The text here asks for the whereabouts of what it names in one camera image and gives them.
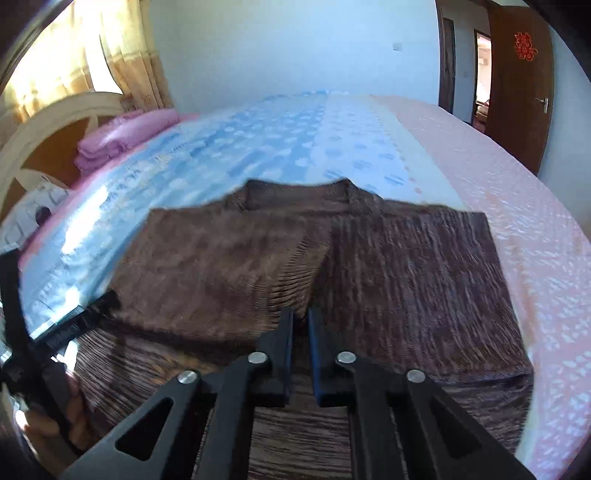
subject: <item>wooden headboard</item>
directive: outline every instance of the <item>wooden headboard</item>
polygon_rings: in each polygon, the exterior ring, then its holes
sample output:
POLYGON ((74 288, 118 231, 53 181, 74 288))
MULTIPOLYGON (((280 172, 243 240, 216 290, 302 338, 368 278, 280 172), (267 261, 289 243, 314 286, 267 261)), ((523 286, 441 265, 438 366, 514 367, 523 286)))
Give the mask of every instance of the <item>wooden headboard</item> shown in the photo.
POLYGON ((114 116, 125 112, 124 96, 86 92, 45 107, 0 150, 0 222, 42 177, 64 188, 80 177, 74 164, 77 143, 114 116))

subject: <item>metal bolt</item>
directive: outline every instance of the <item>metal bolt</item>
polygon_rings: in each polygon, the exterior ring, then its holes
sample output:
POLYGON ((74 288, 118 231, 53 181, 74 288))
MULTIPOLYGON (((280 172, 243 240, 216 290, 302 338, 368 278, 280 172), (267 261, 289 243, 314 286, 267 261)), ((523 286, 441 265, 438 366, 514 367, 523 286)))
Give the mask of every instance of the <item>metal bolt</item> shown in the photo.
POLYGON ((269 357, 267 357, 267 354, 265 352, 253 352, 250 355, 248 355, 248 361, 255 365, 265 363, 268 358, 269 357))
POLYGON ((192 370, 184 370, 178 374, 177 378, 179 382, 188 384, 197 380, 197 374, 192 370))
POLYGON ((409 370, 407 378, 412 383, 423 383, 425 381, 425 374, 420 370, 409 370))
POLYGON ((353 352, 341 352, 336 356, 337 362, 341 364, 352 364, 357 360, 353 352))

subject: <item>yellow curtain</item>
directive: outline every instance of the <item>yellow curtain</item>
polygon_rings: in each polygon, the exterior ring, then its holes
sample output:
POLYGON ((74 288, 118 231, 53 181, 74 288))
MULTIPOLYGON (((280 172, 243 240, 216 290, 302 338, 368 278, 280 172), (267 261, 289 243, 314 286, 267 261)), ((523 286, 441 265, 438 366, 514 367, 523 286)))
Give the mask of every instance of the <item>yellow curtain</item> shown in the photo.
POLYGON ((154 48, 150 0, 100 0, 100 40, 109 69, 124 95, 145 111, 169 108, 160 58, 154 48))
POLYGON ((0 96, 0 146, 43 107, 92 89, 82 32, 72 2, 25 53, 0 96))

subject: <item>striped pattern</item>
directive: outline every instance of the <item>striped pattern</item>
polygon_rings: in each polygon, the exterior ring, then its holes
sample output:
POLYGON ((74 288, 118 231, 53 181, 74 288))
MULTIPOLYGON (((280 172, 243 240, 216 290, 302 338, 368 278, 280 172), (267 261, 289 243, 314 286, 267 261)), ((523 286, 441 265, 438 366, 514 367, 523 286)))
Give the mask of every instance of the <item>striped pattern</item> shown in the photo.
MULTIPOLYGON (((346 180, 250 181, 154 212, 112 286, 121 315, 81 339, 77 364, 102 432, 179 370, 253 348, 280 306, 301 316, 311 301, 342 346, 422 368, 505 447, 519 441, 533 371, 482 213, 384 201, 346 180)), ((350 478, 346 413, 315 406, 304 325, 296 338, 291 405, 257 410, 251 478, 350 478)))

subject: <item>mattress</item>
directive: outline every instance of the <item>mattress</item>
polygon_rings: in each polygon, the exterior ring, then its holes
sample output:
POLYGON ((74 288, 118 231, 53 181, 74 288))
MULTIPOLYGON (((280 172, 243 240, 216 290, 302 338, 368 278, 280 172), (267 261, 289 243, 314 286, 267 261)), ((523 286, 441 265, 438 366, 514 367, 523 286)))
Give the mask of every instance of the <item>mattress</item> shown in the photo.
POLYGON ((517 457, 557 479, 589 431, 591 245, 558 200, 488 137, 426 103, 311 92, 184 121, 85 185, 22 262, 33 336, 100 295, 152 207, 201 205, 247 179, 347 177, 384 198, 487 214, 534 398, 517 457))

